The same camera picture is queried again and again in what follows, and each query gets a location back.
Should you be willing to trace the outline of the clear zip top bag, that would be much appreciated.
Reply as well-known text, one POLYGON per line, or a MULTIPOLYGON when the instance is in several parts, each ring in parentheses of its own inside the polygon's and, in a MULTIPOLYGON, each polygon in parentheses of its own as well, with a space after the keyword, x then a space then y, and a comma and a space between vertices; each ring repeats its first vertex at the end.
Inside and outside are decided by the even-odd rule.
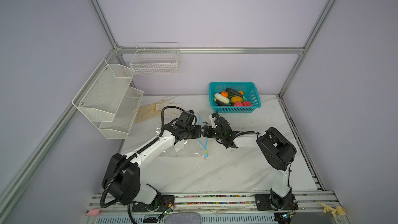
POLYGON ((172 119, 167 119, 164 116, 161 117, 161 126, 158 132, 160 137, 159 143, 161 147, 161 151, 159 156, 161 157, 171 157, 171 158, 188 158, 188 157, 203 157, 207 158, 207 142, 204 138, 200 137, 199 139, 194 140, 182 140, 175 141, 175 138, 172 136, 171 132, 167 130, 167 125, 179 118, 180 115, 175 116, 172 119))

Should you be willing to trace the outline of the teal plastic basket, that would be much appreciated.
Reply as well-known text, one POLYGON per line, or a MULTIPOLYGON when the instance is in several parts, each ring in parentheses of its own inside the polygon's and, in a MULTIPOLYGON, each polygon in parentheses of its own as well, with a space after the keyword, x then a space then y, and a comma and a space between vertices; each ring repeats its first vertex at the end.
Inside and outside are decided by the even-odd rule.
POLYGON ((214 112, 252 113, 261 107, 257 87, 252 82, 211 82, 208 91, 214 112))

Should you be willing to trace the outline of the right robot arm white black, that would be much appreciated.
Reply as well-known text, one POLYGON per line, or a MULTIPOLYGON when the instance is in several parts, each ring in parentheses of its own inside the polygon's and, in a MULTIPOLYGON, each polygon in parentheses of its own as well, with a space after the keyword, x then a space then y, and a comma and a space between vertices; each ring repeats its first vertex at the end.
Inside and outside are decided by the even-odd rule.
POLYGON ((271 208, 282 210, 293 205, 290 173, 297 150, 276 128, 270 127, 264 133, 233 131, 229 122, 216 112, 211 114, 211 125, 201 128, 201 134, 215 139, 225 148, 259 148, 272 167, 273 184, 269 196, 271 208))

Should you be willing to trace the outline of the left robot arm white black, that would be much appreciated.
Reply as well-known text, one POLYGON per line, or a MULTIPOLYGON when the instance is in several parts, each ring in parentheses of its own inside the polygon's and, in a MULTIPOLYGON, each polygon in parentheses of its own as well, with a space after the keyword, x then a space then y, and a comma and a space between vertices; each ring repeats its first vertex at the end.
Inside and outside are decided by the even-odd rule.
POLYGON ((113 155, 106 169, 99 205, 108 208, 116 203, 133 202, 157 207, 161 193, 141 181, 141 170, 156 157, 180 141, 198 139, 201 126, 193 110, 166 106, 161 111, 161 130, 140 148, 122 155, 113 155))

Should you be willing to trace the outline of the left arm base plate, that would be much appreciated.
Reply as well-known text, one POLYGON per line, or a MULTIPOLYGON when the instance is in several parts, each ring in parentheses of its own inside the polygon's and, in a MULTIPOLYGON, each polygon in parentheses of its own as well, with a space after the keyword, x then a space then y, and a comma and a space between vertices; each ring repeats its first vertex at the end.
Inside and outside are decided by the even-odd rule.
POLYGON ((169 209, 169 205, 175 204, 175 196, 173 195, 161 195, 155 198, 150 204, 142 202, 133 202, 130 205, 133 213, 150 213, 150 212, 164 212, 169 209))

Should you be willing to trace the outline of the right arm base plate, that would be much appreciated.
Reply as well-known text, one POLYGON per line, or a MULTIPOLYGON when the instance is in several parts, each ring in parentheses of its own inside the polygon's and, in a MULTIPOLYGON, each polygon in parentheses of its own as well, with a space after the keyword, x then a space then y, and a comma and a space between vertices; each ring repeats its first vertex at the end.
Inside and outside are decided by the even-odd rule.
POLYGON ((297 211, 295 196, 289 192, 285 197, 278 194, 256 194, 255 202, 259 211, 297 211))

